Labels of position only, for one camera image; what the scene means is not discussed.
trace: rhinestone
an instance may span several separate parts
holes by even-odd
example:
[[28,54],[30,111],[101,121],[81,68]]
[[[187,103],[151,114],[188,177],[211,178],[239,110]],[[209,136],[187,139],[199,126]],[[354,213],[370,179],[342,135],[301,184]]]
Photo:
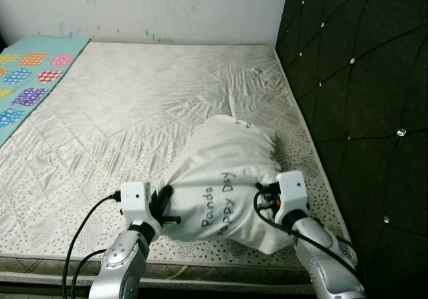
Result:
[[405,128],[400,128],[400,129],[397,131],[397,135],[398,135],[398,136],[405,136],[405,135],[406,135],[406,129],[405,129]]

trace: black cable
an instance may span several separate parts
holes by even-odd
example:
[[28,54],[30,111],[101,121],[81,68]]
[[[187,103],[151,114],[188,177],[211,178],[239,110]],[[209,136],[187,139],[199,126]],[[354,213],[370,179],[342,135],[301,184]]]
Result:
[[345,243],[348,247],[350,247],[353,250],[353,252],[356,255],[356,259],[358,261],[358,267],[360,268],[360,271],[362,274],[362,279],[366,280],[366,269],[364,267],[364,262],[362,262],[362,259],[361,259],[359,252],[355,249],[354,245],[350,241],[343,239],[341,237],[338,237],[338,236],[336,236],[336,238],[339,242]]
[[62,270],[62,284],[61,284],[61,291],[62,291],[62,298],[63,299],[67,299],[67,272],[68,272],[68,265],[70,264],[70,257],[72,256],[72,250],[73,250],[73,246],[74,243],[76,242],[76,239],[79,236],[79,233],[81,232],[81,230],[83,229],[83,226],[85,225],[85,223],[87,222],[87,220],[89,219],[89,217],[91,216],[91,214],[95,211],[95,209],[104,201],[107,201],[109,199],[114,199],[115,195],[109,195],[105,198],[103,198],[101,201],[99,201],[97,204],[95,204],[95,206],[91,209],[91,211],[89,211],[89,213],[86,215],[85,219],[83,220],[82,224],[79,226],[76,234],[73,236],[73,240],[70,243],[70,246],[68,248],[68,253],[67,253],[67,257],[66,257],[66,262],[64,263],[64,269]]
[[267,224],[276,227],[288,234],[293,235],[294,237],[297,237],[299,239],[302,239],[310,244],[312,244],[314,247],[318,248],[319,250],[323,251],[325,254],[328,254],[331,258],[335,259],[339,264],[341,264],[342,266],[344,266],[344,268],[346,268],[359,282],[361,285],[363,285],[363,283],[361,282],[360,278],[358,277],[358,275],[356,274],[355,270],[353,267],[351,267],[349,264],[346,263],[346,261],[344,261],[341,257],[339,257],[337,254],[335,254],[333,251],[327,249],[326,247],[320,245],[318,242],[315,242],[314,240],[310,239],[309,237],[306,237],[303,234],[300,234],[297,231],[294,231],[293,229],[288,229],[287,227],[284,227],[280,224],[274,223],[269,221],[268,219],[266,219],[263,215],[261,215],[259,209],[257,208],[257,198],[262,194],[261,191],[258,191],[255,196],[254,196],[254,200],[253,200],[253,206],[254,206],[254,210],[257,213],[257,215],[259,216],[260,219],[262,219],[264,222],[266,222]]
[[75,296],[76,282],[78,280],[80,269],[82,269],[85,262],[87,262],[90,258],[92,258],[93,256],[96,256],[97,254],[102,254],[105,251],[106,251],[106,249],[102,249],[102,250],[92,252],[91,254],[88,254],[86,257],[84,257],[83,260],[79,263],[78,267],[76,268],[76,271],[74,272],[73,280],[72,280],[72,299],[76,298],[76,296]]

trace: tufted headboard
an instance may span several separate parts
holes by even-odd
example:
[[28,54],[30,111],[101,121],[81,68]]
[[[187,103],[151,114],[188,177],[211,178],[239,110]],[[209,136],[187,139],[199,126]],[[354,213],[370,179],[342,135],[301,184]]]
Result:
[[277,51],[369,286],[427,277],[427,0],[286,0]]

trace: cable connector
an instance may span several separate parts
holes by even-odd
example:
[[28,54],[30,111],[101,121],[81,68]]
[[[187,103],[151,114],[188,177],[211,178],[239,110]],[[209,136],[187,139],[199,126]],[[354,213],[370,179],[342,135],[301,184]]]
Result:
[[116,201],[116,202],[120,202],[120,190],[117,190],[114,192],[114,194],[112,194],[112,198]]

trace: white wall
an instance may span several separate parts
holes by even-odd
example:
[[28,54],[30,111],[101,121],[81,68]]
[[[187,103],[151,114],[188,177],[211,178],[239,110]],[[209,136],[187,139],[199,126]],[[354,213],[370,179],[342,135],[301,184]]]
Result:
[[94,41],[269,43],[285,0],[0,0],[7,43],[28,35]]

